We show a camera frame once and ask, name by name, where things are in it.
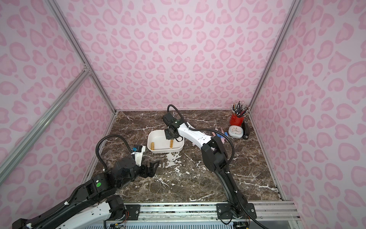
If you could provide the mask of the black object behind clock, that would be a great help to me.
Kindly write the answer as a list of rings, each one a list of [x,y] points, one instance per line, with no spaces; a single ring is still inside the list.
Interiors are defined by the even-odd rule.
[[[244,121],[241,125],[241,128],[243,129],[243,136],[242,139],[248,140],[250,136],[250,128],[246,121]]]

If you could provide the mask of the white plastic storage box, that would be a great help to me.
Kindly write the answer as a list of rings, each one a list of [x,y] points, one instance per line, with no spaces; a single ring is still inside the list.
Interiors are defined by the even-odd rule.
[[[151,143],[154,142],[155,150],[151,150]],[[153,154],[180,152],[184,147],[185,141],[180,138],[174,139],[173,148],[170,148],[170,140],[165,138],[164,130],[154,130],[148,135],[147,147]]]

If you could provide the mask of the red pen holder cup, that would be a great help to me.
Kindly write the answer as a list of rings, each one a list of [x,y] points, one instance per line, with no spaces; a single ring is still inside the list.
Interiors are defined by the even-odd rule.
[[[231,118],[230,118],[230,125],[231,126],[238,126],[240,127],[244,121],[245,117],[238,117],[237,115],[235,114],[232,114]]]

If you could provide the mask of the bundle of pens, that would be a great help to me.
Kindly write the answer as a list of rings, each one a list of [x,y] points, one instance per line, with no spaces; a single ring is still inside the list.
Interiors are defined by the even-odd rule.
[[[250,113],[251,108],[249,105],[244,104],[242,101],[238,101],[237,103],[232,104],[231,111],[234,117],[242,118]]]

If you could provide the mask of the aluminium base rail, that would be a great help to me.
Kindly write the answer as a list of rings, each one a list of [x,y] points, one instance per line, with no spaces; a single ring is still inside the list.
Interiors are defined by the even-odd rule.
[[[251,213],[269,229],[302,229],[299,213],[291,201],[253,201]],[[97,222],[91,229],[251,229],[259,226],[248,219],[232,218],[225,202],[139,203],[137,220]]]

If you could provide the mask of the white round alarm clock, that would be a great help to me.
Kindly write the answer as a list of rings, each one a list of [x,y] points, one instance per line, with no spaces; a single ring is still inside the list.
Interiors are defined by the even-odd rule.
[[[228,134],[229,136],[231,136],[232,138],[242,138],[244,135],[244,130],[240,127],[240,126],[230,126],[228,129]]]

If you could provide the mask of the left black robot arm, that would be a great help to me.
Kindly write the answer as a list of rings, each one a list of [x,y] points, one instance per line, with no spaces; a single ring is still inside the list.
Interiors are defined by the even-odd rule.
[[[109,168],[103,161],[99,151],[101,144],[113,137],[121,139],[130,154],[117,161],[112,168]],[[76,187],[68,198],[45,213],[32,219],[16,220],[13,222],[12,228],[56,229],[86,208],[98,206],[100,203],[105,203],[108,207],[109,220],[127,221],[130,213],[126,209],[122,198],[116,194],[116,191],[135,181],[138,177],[154,177],[160,162],[155,161],[148,165],[138,165],[136,162],[137,153],[131,149],[123,136],[117,134],[107,135],[102,138],[96,145],[95,153],[104,166],[104,172]]]

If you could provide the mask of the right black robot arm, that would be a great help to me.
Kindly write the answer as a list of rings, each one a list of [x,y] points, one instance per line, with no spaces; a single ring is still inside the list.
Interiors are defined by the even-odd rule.
[[[235,148],[232,141],[227,141],[231,146],[231,156],[227,155],[226,149],[218,136],[209,136],[205,132],[214,132],[223,136],[213,129],[195,129],[193,128],[181,114],[181,112],[172,104],[168,105],[167,113],[162,117],[166,124],[165,137],[167,140],[176,138],[185,138],[196,145],[202,154],[203,163],[206,168],[213,172],[219,179],[228,203],[231,205],[229,211],[235,218],[248,216],[246,207],[248,201],[239,190],[233,176],[230,172],[230,163],[234,158]]]

